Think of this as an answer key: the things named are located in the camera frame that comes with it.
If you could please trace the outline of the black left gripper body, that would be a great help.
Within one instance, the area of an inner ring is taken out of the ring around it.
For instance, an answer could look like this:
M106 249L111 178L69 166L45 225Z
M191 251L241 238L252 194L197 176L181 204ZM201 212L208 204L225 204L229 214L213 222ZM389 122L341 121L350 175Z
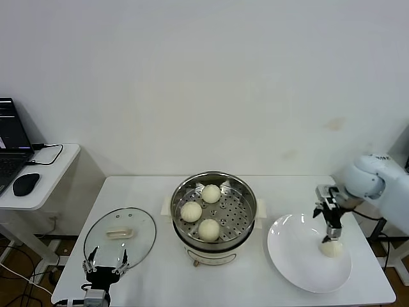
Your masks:
M86 272L86 280L91 283L92 289L109 290L111 285L120 280L115 267L96 266L95 270Z

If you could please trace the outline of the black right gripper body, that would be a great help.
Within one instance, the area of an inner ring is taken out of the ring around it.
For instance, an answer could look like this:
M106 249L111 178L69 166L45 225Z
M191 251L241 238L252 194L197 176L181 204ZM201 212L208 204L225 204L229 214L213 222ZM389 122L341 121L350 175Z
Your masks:
M344 214L341 208L338 205L331 207L324 202L321 203L320 205L327 226L333 229L341 229L342 228L341 217Z

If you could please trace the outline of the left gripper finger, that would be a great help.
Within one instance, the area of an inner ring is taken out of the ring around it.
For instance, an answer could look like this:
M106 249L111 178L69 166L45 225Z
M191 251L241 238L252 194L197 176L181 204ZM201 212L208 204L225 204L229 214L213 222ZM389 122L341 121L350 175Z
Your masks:
M128 271L130 264L128 262L128 253L127 250L123 250L123 256L122 259L119 260L119 265L113 270L113 273L116 275L123 275Z
M86 257L86 259L82 263L82 268L84 272L96 272L96 267L94 266L94 258L98 247L96 246L92 252Z

